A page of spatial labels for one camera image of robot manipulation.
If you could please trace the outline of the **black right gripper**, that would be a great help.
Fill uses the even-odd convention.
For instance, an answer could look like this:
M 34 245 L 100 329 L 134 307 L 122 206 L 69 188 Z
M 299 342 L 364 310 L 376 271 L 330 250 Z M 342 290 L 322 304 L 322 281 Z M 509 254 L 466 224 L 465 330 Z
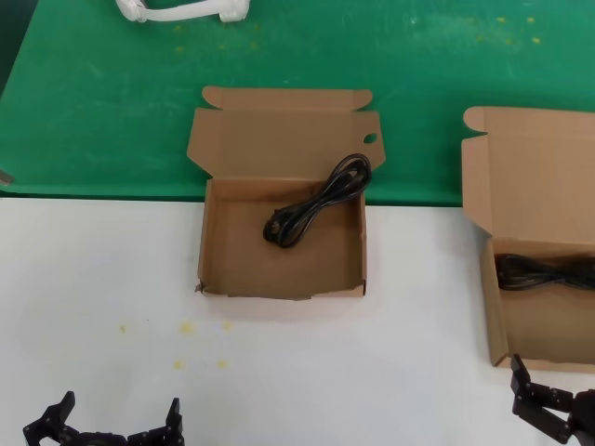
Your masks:
M 579 392 L 547 387 L 531 380 L 521 357 L 514 354 L 510 369 L 510 388 L 514 393 L 512 413 L 552 439 L 570 439 L 573 435 L 581 446 L 594 446 L 595 391 Z M 550 410 L 568 413 L 562 419 Z

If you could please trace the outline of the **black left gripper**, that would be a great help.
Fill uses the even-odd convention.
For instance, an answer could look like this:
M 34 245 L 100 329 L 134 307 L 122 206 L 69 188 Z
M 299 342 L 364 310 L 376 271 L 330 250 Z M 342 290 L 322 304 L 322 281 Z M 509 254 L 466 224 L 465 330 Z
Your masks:
M 52 439 L 71 446 L 184 446 L 180 400 L 174 398 L 165 418 L 165 425 L 128 436 L 102 432 L 80 432 L 66 424 L 73 410 L 75 396 L 67 391 L 62 400 L 46 408 L 40 418 L 22 430 L 28 446 L 40 446 L 42 439 Z

